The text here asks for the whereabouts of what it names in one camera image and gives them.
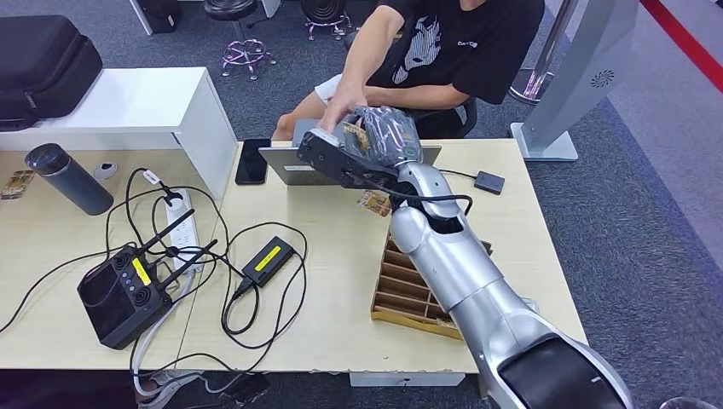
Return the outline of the person's right hand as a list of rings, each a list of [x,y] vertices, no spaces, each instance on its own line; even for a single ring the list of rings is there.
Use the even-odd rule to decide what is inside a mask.
[[[334,95],[327,103],[326,111],[318,126],[332,133],[344,116],[354,111],[357,106],[366,106],[367,99],[363,85],[339,83]]]

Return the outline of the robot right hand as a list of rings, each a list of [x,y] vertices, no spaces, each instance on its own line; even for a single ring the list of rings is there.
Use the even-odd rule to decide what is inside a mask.
[[[346,152],[384,167],[424,159],[414,120],[393,107],[357,106],[333,135]]]

